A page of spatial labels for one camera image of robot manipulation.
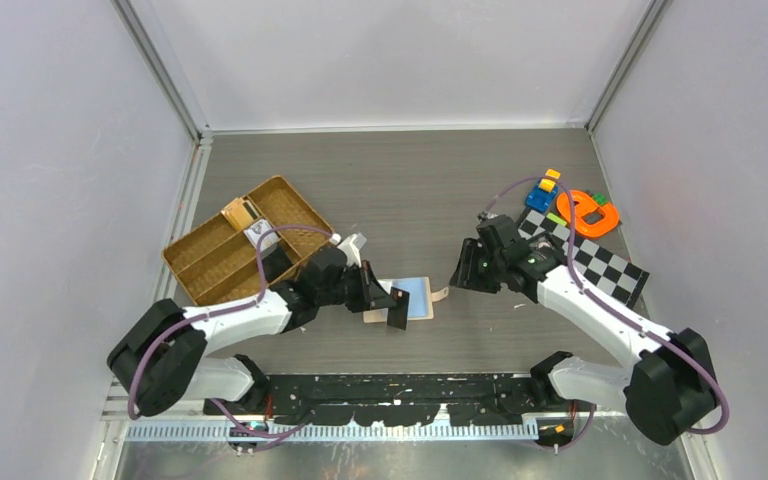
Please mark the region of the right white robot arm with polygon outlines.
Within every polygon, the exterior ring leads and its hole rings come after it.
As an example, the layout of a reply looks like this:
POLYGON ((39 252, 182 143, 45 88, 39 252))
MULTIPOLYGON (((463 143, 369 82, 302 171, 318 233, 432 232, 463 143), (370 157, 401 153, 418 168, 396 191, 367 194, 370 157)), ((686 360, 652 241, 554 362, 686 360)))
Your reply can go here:
POLYGON ((506 215, 484 212, 462 244, 450 286, 521 294, 570 321, 601 345, 617 366, 558 351, 530 370, 531 397, 544 410, 567 400, 624 413, 646 438, 666 446, 715 410, 720 430, 729 408, 705 339, 674 332, 637 315, 579 273, 572 250, 548 233, 530 237, 506 215))

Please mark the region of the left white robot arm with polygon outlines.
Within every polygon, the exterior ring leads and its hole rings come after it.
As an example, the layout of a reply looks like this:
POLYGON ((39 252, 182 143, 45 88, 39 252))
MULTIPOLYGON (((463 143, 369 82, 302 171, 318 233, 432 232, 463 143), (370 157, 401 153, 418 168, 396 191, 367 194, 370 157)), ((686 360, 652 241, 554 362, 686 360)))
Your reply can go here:
POLYGON ((132 419, 200 399, 253 414, 269 394, 266 375, 245 355, 219 359, 214 352, 299 329, 323 307, 395 313, 407 298, 400 290, 386 289, 369 262, 329 246, 293 277, 251 297, 191 308, 171 299, 155 302, 112 349, 107 365, 128 394, 132 419))

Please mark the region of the beige card holder wallet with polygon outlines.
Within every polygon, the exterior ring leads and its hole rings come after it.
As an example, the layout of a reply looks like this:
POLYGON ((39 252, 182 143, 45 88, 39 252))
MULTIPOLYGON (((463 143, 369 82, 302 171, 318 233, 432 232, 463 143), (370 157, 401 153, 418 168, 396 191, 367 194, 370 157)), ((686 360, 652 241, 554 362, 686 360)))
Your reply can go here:
POLYGON ((428 277, 382 279, 379 283, 387 291, 395 287, 409 295, 407 310, 409 322, 433 319, 435 317, 434 305, 449 295, 448 287, 433 291, 428 277))

